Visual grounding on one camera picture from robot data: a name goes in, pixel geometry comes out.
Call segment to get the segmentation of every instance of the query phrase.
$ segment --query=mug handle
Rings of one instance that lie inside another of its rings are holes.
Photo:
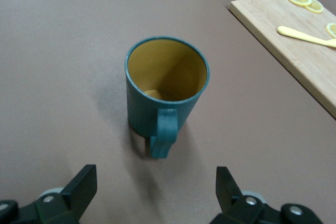
[[[166,158],[177,138],[177,110],[158,109],[157,120],[156,136],[150,139],[151,157]]]

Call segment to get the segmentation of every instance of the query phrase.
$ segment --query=table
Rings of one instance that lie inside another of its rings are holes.
[[[336,121],[228,11],[233,0],[0,0],[0,195],[20,206],[96,164],[81,223],[209,223],[217,166],[277,210],[336,215]],[[324,6],[336,14],[333,0]],[[124,58],[182,38],[211,79],[165,160],[127,122]]]

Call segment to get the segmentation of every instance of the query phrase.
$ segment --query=cutting board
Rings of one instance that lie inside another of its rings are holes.
[[[315,14],[288,0],[237,0],[229,10],[336,119],[336,48],[277,32],[287,26],[328,40],[325,26],[336,23],[336,16],[327,9]]]

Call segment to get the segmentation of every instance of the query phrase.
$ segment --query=knife handle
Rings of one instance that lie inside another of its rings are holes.
[[[310,36],[308,34],[304,34],[300,31],[294,30],[292,28],[286,27],[286,26],[279,26],[278,27],[278,33],[288,36],[288,37],[292,37],[295,39],[301,39],[301,40],[305,40],[305,41],[309,41],[309,42],[313,42],[313,43],[317,43],[317,44],[321,44],[321,45],[325,45],[326,41],[323,39],[319,39],[313,36]]]

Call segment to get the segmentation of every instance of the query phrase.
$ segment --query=cup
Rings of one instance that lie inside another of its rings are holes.
[[[166,158],[209,82],[208,63],[191,44],[158,36],[130,49],[125,72],[129,123],[150,139],[151,157]]]

